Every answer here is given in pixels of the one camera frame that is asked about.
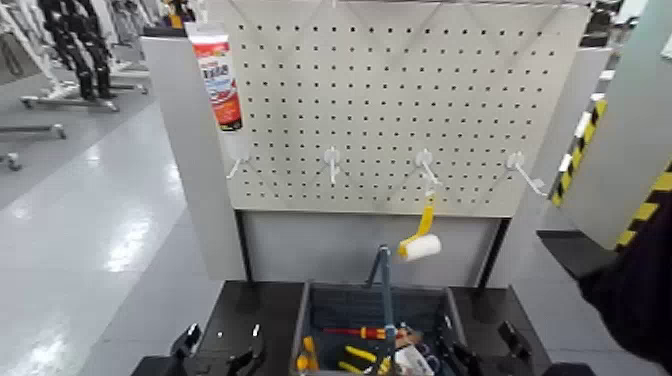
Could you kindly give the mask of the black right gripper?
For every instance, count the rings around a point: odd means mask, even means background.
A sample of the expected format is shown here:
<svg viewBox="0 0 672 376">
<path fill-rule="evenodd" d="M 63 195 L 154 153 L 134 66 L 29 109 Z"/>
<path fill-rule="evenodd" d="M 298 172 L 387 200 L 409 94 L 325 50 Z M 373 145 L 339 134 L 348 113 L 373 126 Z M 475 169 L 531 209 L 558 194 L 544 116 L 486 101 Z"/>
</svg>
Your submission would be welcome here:
<svg viewBox="0 0 672 376">
<path fill-rule="evenodd" d="M 530 362 L 530 343 L 512 323 L 503 321 L 497 331 L 508 348 L 509 358 Z M 461 341 L 460 331 L 449 315 L 437 321 L 437 349 L 453 375 L 482 375 L 481 358 Z M 596 376 L 596 373 L 585 363 L 559 362 L 552 364 L 543 376 Z"/>
</svg>

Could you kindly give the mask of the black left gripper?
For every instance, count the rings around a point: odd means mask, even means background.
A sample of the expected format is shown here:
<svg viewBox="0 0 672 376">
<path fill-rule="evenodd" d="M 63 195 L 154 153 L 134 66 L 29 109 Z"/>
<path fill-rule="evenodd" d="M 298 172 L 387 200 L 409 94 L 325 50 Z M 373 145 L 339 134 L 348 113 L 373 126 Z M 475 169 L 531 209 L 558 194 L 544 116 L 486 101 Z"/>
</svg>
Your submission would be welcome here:
<svg viewBox="0 0 672 376">
<path fill-rule="evenodd" d="M 170 357 L 145 356 L 133 369 L 131 376 L 173 376 L 180 369 L 180 364 L 193 362 L 196 350 L 202 337 L 202 329 L 198 323 L 191 324 L 182 332 L 170 347 Z M 253 375 L 263 364 L 266 355 L 266 343 L 260 324 L 252 329 L 251 343 L 248 348 L 227 360 L 227 375 Z"/>
</svg>

